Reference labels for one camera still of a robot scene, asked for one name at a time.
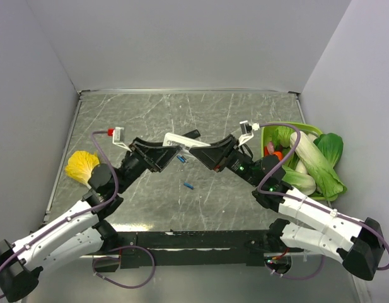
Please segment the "white remote control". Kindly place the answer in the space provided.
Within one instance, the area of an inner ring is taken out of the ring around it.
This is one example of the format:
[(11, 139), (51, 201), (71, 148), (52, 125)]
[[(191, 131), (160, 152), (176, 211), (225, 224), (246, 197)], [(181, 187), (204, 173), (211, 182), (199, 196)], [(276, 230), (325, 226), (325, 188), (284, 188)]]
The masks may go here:
[(175, 133), (166, 133), (162, 146), (180, 146), (184, 153), (188, 153), (194, 147), (207, 147), (209, 143), (201, 142)]

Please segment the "blue battery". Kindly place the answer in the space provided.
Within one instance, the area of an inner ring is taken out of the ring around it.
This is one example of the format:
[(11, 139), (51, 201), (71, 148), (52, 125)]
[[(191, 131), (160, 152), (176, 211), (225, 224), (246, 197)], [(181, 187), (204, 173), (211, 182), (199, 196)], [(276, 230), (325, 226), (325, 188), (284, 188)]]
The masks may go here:
[(181, 155), (177, 155), (177, 158), (179, 159), (179, 161), (181, 161), (182, 163), (186, 163), (187, 160), (185, 157), (181, 156)]

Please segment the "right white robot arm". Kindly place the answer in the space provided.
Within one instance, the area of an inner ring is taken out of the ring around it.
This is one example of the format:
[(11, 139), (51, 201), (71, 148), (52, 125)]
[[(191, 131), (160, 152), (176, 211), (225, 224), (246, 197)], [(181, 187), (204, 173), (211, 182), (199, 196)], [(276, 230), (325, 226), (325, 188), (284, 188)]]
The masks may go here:
[[(216, 172), (229, 169), (253, 186), (279, 163), (275, 155), (253, 161), (232, 135), (211, 145), (191, 147), (189, 153), (207, 168)], [(370, 217), (359, 220), (321, 205), (284, 182), (284, 174), (284, 169), (277, 169), (252, 195), (262, 207), (305, 226), (278, 219), (270, 225), (269, 247), (278, 252), (295, 247), (319, 253), (338, 261), (352, 275), (371, 281), (385, 251), (380, 224)]]

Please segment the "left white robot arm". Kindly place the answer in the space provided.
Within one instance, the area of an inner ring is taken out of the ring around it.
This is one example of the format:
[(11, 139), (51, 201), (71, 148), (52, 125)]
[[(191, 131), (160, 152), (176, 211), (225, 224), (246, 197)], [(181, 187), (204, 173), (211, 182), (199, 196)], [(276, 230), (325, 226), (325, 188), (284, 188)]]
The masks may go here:
[(110, 216), (121, 204), (119, 196), (145, 170), (161, 172), (180, 152), (178, 145), (150, 143), (136, 138), (127, 147), (119, 168), (106, 156), (94, 166), (88, 192), (51, 223), (13, 243), (0, 242), (0, 289), (8, 302), (16, 302), (38, 285), (43, 271), (62, 261), (100, 251), (111, 253), (117, 238), (101, 232), (110, 225)]

